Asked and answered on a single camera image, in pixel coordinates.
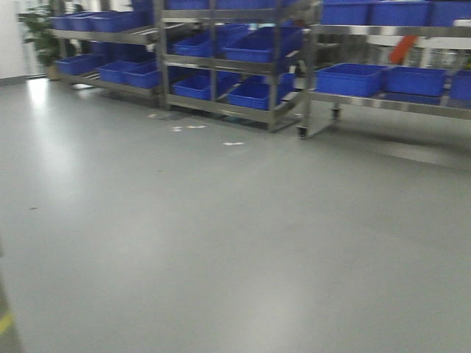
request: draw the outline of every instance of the floor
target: floor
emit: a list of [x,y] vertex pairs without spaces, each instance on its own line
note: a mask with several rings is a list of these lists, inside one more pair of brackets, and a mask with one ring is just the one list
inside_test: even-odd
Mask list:
[[299,140],[45,80],[0,113],[26,353],[469,353],[471,123]]

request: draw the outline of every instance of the plastic crate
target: plastic crate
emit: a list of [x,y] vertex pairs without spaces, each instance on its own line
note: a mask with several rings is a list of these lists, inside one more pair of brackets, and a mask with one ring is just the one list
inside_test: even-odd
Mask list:
[[102,55],[84,54],[76,57],[57,60],[57,67],[68,75],[80,75],[98,68],[104,64]]
[[169,10],[206,10],[209,9],[209,0],[166,0]]
[[373,5],[371,25],[427,26],[432,1],[380,1]]
[[91,52],[96,55],[103,55],[105,62],[113,61],[113,44],[109,42],[90,42]]
[[224,24],[216,27],[220,50],[249,34],[248,24]]
[[131,0],[134,10],[148,10],[154,8],[153,0]]
[[455,20],[471,19],[470,1],[434,1],[431,26],[452,26]]
[[72,15],[73,13],[69,13],[67,15],[51,17],[50,19],[52,23],[52,28],[63,30],[63,31],[72,30],[71,22],[68,20],[68,18]]
[[[281,99],[289,92],[293,91],[290,85],[279,85],[277,92],[277,105]],[[264,83],[244,82],[235,90],[227,94],[227,100],[230,104],[253,109],[269,109],[270,86]]]
[[372,4],[373,1],[324,1],[321,24],[367,25]]
[[123,32],[146,26],[142,11],[105,12],[90,17],[95,32]]
[[[230,45],[249,32],[249,26],[246,24],[225,24],[216,27],[216,36],[218,40],[218,51],[226,45]],[[186,38],[173,45],[174,52],[179,55],[188,55],[192,57],[211,57],[213,56],[213,44],[209,31],[204,31],[198,35]]]
[[140,88],[153,88],[160,84],[161,75],[157,63],[151,62],[123,71],[124,82]]
[[71,29],[74,31],[80,32],[92,32],[93,31],[93,24],[91,23],[91,18],[97,15],[101,15],[106,12],[102,13],[91,13],[91,12],[83,12],[83,13],[75,13],[67,18],[67,21],[70,23]]
[[[217,95],[227,92],[239,78],[238,74],[219,71],[217,82]],[[191,76],[172,85],[174,94],[196,99],[211,100],[211,78],[209,72]]]
[[316,91],[370,97],[382,88],[386,66],[338,64],[317,71]]
[[[282,5],[289,6],[297,0],[283,0]],[[218,9],[273,9],[276,0],[218,0]]]
[[139,62],[150,59],[145,46],[139,44],[113,43],[113,61]]
[[[294,80],[296,79],[295,74],[282,74],[280,78],[280,85],[288,85],[291,88],[294,88]],[[247,83],[264,83],[268,84],[267,76],[253,75],[246,79],[244,82]]]
[[450,98],[471,101],[471,71],[458,71],[453,77]]
[[436,97],[429,96],[418,96],[414,94],[404,94],[404,93],[386,93],[384,99],[390,101],[406,101],[409,103],[418,103],[418,104],[432,104],[439,105],[441,99]]
[[211,57],[213,55],[213,45],[210,33],[203,32],[193,37],[186,38],[173,45],[175,54],[188,55],[190,57]]
[[[302,46],[302,29],[298,27],[280,28],[280,56],[285,57]],[[247,35],[237,42],[224,47],[226,58],[230,60],[269,63],[273,61],[274,28],[264,27]]]
[[441,96],[443,94],[446,70],[431,68],[396,67],[386,73],[386,91]]
[[135,68],[139,64],[129,63],[126,61],[115,61],[104,66],[100,66],[97,70],[100,73],[100,77],[103,81],[125,83],[123,73],[132,68]]

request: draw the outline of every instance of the green leaves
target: green leaves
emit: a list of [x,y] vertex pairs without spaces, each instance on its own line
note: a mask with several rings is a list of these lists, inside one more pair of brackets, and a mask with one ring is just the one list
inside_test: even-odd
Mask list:
[[[53,0],[48,4],[28,9],[19,19],[27,27],[25,43],[33,43],[38,61],[44,66],[50,66],[60,58],[59,40],[52,34],[51,17],[54,16]],[[83,11],[81,5],[75,5],[76,11]],[[64,40],[67,57],[77,54],[77,48],[70,40]]]

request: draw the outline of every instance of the stainless steel shelf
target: stainless steel shelf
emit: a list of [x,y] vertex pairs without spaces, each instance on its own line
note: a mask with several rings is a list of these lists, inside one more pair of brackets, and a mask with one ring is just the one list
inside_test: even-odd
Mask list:
[[70,83],[82,83],[84,85],[90,85],[100,88],[107,88],[109,90],[114,90],[116,92],[124,92],[124,93],[131,93],[136,94],[139,96],[146,96],[146,97],[155,97],[160,92],[160,86],[155,88],[139,88],[129,85],[121,85],[119,83],[107,82],[102,81],[100,79],[99,73],[96,71],[87,72],[86,74],[74,76],[74,75],[67,75],[67,74],[60,74],[60,79],[70,82]]
[[308,98],[311,101],[327,101],[337,104],[356,105],[359,107],[398,110],[400,112],[438,115],[449,118],[471,120],[471,104],[463,101],[442,99],[442,104],[432,105],[409,103],[406,101],[389,101],[384,99],[383,94],[372,98],[364,98],[319,92],[310,92],[308,94]]
[[164,10],[164,22],[205,22],[211,19],[221,22],[274,23],[295,15],[313,4],[312,0],[299,0],[282,9],[242,9],[242,10]]
[[471,37],[471,27],[401,27],[401,26],[325,26],[315,24],[318,35],[417,35],[420,37]]
[[[175,38],[188,31],[188,24],[173,24],[166,29],[169,38]],[[158,31],[153,26],[145,26],[130,29],[125,32],[79,32],[62,31],[54,29],[53,34],[58,38],[96,40],[99,42],[128,43],[128,44],[152,44],[158,41]]]
[[289,100],[284,101],[275,110],[260,110],[247,107],[239,107],[219,101],[205,101],[202,99],[188,98],[169,94],[168,103],[179,107],[187,107],[195,110],[204,110],[205,112],[218,113],[222,115],[245,118],[261,123],[275,124],[279,118],[283,117],[292,110],[302,99],[302,93],[290,93]]
[[255,63],[251,61],[236,61],[218,59],[213,57],[186,57],[183,55],[165,54],[164,61],[167,65],[181,66],[185,68],[215,69],[220,71],[237,72],[240,74],[271,75],[277,74],[279,67],[294,65],[302,56],[301,51],[293,51],[281,64]]

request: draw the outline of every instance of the metal shelving rack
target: metal shelving rack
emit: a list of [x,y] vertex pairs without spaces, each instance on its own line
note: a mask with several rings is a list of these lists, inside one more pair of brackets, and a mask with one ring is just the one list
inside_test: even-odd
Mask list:
[[[110,9],[109,0],[100,1],[101,11]],[[64,12],[62,0],[54,2],[54,12],[60,15]],[[188,31],[190,26],[188,24],[172,24],[166,28],[166,35],[170,38],[177,38]],[[63,31],[54,29],[53,34],[59,39],[77,39],[77,40],[95,40],[99,42],[113,42],[113,43],[128,43],[140,45],[155,45],[156,56],[159,56],[160,46],[157,45],[160,39],[159,32],[154,26],[145,26],[135,29],[130,29],[124,32],[79,32],[79,31]],[[63,40],[61,40],[61,57],[65,57],[63,49]],[[82,75],[67,75],[60,73],[60,79],[71,84],[85,84],[100,88],[106,88],[115,92],[131,93],[139,96],[154,98],[157,94],[161,93],[160,86],[155,88],[138,88],[129,85],[118,84],[114,82],[107,82],[100,79],[97,71],[87,72]]]
[[[166,10],[165,1],[157,0],[156,21],[157,29],[161,33],[167,31],[168,23],[202,23],[207,24],[210,29],[212,43],[214,44],[214,52],[216,53],[216,24],[217,23],[256,23],[256,24],[275,24],[275,48],[274,57],[278,57],[280,53],[280,25],[282,21],[296,15],[300,10],[308,9],[312,4],[312,0],[298,0],[296,3],[288,7],[282,7],[282,0],[276,1],[274,9],[250,9],[250,10],[217,10],[216,0],[210,0],[209,10]],[[277,84],[280,72],[276,63],[252,63],[243,61],[226,60],[219,57],[189,57],[181,55],[173,55],[167,52],[166,38],[163,35],[159,43],[160,69],[163,73],[163,103],[166,109],[176,105],[180,107],[188,107],[196,110],[204,110],[211,113],[222,115],[231,115],[239,118],[245,118],[252,121],[259,121],[268,124],[268,129],[274,131],[284,127],[288,120],[290,124],[294,121],[287,119],[285,115],[292,110],[302,100],[302,94],[290,93],[283,99],[283,103],[277,106]],[[302,50],[291,53],[286,58],[285,64],[295,63],[302,55]],[[168,66],[180,66],[187,68],[201,68],[211,71],[211,100],[205,101],[201,99],[192,99],[184,96],[171,94],[169,85]],[[240,74],[257,74],[266,75],[269,78],[270,100],[269,110],[258,110],[247,107],[239,107],[224,102],[224,95],[218,97],[216,95],[216,72],[231,71]]]
[[326,101],[333,103],[333,123],[340,118],[341,105],[349,104],[361,107],[380,108],[385,110],[398,110],[401,112],[438,115],[450,118],[471,120],[471,104],[465,101],[449,99],[446,95],[442,97],[440,104],[419,104],[405,101],[392,101],[385,99],[385,93],[380,93],[370,98],[341,96],[337,94],[318,93],[312,90],[314,83],[314,63],[316,57],[319,35],[417,35],[420,37],[444,37],[444,38],[471,38],[471,27],[406,27],[406,26],[311,26],[311,42],[309,52],[306,55],[307,72],[305,92],[305,106],[302,114],[301,124],[298,126],[300,138],[307,138],[313,133],[310,130],[312,101]]

